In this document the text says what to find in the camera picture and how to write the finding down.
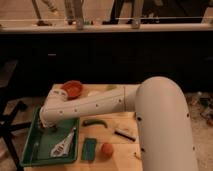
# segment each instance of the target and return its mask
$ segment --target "floor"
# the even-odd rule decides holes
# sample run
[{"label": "floor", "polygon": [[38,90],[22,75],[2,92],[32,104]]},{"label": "floor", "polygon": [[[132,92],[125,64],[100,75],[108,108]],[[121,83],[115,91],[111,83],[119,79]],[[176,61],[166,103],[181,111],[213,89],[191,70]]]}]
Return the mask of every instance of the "floor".
[{"label": "floor", "polygon": [[[191,97],[194,97],[194,93],[186,93],[188,102]],[[15,123],[30,121],[33,115],[33,111],[37,106],[40,106],[44,102],[44,97],[37,98],[23,98],[28,108],[24,112],[20,112],[15,120]],[[8,103],[6,112],[9,112],[13,106],[17,103],[17,100]],[[191,126],[193,131],[193,137],[195,142],[195,148],[197,153],[199,171],[212,171],[213,170],[213,127],[207,125],[206,120],[200,116],[200,112],[204,110],[201,104],[195,106],[189,105],[191,115]],[[22,156],[23,147],[26,141],[28,129],[18,131],[13,139],[19,156]],[[15,171],[15,166],[8,154],[5,144],[0,140],[0,170],[1,171]]]}]

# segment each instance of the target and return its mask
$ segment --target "orange bowl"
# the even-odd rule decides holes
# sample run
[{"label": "orange bowl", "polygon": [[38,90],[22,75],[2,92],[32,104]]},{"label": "orange bowl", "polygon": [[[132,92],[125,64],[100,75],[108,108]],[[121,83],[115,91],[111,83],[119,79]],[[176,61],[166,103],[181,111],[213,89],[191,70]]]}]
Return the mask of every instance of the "orange bowl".
[{"label": "orange bowl", "polygon": [[70,100],[70,99],[77,98],[81,95],[83,90],[83,84],[80,81],[71,80],[71,81],[65,82],[61,86],[61,89],[67,92],[68,98]]}]

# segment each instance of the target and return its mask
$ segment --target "green cucumber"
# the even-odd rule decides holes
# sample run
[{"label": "green cucumber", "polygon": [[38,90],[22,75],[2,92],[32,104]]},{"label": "green cucumber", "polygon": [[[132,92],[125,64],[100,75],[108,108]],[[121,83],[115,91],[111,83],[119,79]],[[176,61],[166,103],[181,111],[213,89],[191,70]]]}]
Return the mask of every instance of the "green cucumber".
[{"label": "green cucumber", "polygon": [[107,123],[101,119],[86,119],[83,121],[82,126],[90,126],[95,124],[101,124],[104,125],[105,128],[107,128]]}]

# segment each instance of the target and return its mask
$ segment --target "black dot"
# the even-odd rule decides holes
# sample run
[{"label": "black dot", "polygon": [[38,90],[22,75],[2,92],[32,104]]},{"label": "black dot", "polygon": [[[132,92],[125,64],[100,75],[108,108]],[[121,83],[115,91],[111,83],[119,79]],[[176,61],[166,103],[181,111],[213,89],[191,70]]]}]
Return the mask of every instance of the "black dot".
[{"label": "black dot", "polygon": [[142,121],[142,118],[141,117],[137,117],[138,121]]},{"label": "black dot", "polygon": [[144,153],[146,152],[144,148],[141,148],[141,151],[144,152]]}]

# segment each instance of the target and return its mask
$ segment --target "red object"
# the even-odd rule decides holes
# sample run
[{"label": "red object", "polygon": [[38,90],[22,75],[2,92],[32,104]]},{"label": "red object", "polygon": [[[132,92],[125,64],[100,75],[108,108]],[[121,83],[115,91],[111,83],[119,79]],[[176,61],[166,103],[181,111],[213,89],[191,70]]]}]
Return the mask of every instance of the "red object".
[{"label": "red object", "polygon": [[113,149],[112,144],[110,144],[110,143],[104,143],[101,146],[101,153],[103,154],[103,156],[109,158],[109,157],[112,156],[113,152],[114,152],[114,149]]},{"label": "red object", "polygon": [[67,81],[61,86],[61,89],[65,90],[68,94],[68,98],[74,99],[81,95],[83,90],[83,85],[80,81],[71,80]]}]

